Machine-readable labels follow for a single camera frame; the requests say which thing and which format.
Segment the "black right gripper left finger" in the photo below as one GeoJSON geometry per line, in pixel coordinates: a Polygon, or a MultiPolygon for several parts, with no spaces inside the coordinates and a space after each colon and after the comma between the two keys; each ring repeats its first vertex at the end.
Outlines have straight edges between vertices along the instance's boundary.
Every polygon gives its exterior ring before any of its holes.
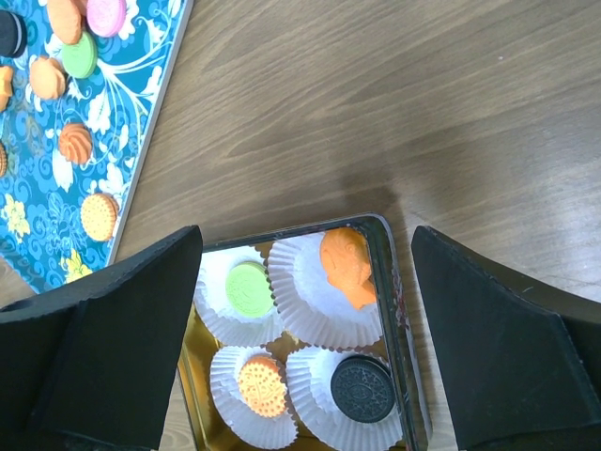
{"type": "Polygon", "coordinates": [[[4,307],[2,448],[157,448],[202,251],[189,225],[4,307]]]}

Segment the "orange dotted sandwich cookie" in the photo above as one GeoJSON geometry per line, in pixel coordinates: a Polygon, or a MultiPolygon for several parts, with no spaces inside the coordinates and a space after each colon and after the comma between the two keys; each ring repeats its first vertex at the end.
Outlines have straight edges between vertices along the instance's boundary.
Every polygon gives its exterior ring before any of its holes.
{"type": "Polygon", "coordinates": [[[259,416],[274,418],[285,412],[286,387],[276,361],[267,355],[253,356],[242,366],[238,387],[245,404],[259,416]]]}

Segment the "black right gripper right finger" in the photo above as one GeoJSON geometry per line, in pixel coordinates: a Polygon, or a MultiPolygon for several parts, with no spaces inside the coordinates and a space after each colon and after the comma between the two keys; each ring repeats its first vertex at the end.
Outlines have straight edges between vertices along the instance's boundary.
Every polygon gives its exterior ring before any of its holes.
{"type": "Polygon", "coordinates": [[[598,449],[599,303],[429,226],[411,252],[457,446],[598,449]]]}

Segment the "green round cookie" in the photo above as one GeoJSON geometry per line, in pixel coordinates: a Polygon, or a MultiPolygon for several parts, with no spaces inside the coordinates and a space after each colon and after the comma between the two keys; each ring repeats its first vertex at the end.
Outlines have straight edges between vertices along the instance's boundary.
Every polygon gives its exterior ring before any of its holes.
{"type": "Polygon", "coordinates": [[[273,306],[270,284],[264,267],[245,261],[234,267],[225,279],[226,298],[245,318],[261,318],[273,306]]]}

